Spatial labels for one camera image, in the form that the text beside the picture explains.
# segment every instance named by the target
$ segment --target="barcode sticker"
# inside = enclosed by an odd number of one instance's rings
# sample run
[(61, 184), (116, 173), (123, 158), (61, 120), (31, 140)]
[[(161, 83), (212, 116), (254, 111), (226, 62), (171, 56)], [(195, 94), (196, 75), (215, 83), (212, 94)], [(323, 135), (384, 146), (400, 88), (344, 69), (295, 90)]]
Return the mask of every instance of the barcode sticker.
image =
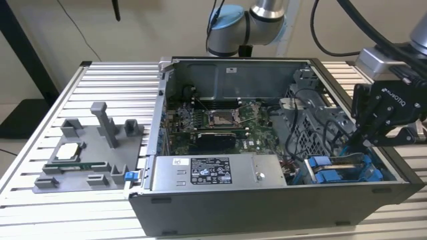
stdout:
[(173, 158), (172, 165), (188, 165), (190, 158)]

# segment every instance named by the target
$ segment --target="motherboard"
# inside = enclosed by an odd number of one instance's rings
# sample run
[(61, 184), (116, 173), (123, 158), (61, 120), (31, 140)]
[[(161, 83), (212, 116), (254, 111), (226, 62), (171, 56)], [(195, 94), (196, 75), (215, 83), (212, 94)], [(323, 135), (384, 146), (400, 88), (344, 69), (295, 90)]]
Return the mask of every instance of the motherboard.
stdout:
[(202, 101), (192, 98), (167, 111), (172, 156), (275, 154), (284, 152), (270, 120), (271, 109), (260, 99)]

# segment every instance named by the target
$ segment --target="power supply label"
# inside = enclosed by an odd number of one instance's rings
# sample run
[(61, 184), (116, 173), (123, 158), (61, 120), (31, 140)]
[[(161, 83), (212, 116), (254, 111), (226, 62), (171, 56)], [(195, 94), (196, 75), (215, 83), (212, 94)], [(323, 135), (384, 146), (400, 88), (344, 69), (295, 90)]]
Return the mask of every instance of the power supply label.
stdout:
[(191, 159), (191, 183), (231, 184), (232, 169), (228, 157), (200, 157)]

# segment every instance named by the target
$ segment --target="blue latch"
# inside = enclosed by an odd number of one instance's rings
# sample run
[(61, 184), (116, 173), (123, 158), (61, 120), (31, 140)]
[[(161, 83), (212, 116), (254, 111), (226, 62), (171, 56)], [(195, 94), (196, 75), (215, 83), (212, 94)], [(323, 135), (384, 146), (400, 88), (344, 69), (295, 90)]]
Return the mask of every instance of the blue latch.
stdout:
[(139, 179), (139, 177), (140, 177), (140, 173), (139, 172), (128, 171), (124, 174), (124, 181), (135, 182)]

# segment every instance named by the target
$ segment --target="metal case panel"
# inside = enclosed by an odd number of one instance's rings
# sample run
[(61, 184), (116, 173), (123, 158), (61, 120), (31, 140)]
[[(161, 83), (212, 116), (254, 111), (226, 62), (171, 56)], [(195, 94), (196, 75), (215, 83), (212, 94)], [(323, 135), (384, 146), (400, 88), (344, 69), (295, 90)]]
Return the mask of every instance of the metal case panel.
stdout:
[[(202, 182), (199, 168), (192, 163), (199, 159), (228, 159), (224, 174), (230, 173), (231, 183), (208, 184)], [(152, 191), (199, 192), (242, 189), (280, 188), (287, 185), (276, 155), (228, 154), (228, 155), (188, 155), (159, 156), (155, 160), (152, 175)], [(211, 178), (218, 178), (215, 167), (207, 165)]]
[(356, 225), (396, 204), (408, 184), (143, 194), (129, 198), (148, 236), (270, 232)]

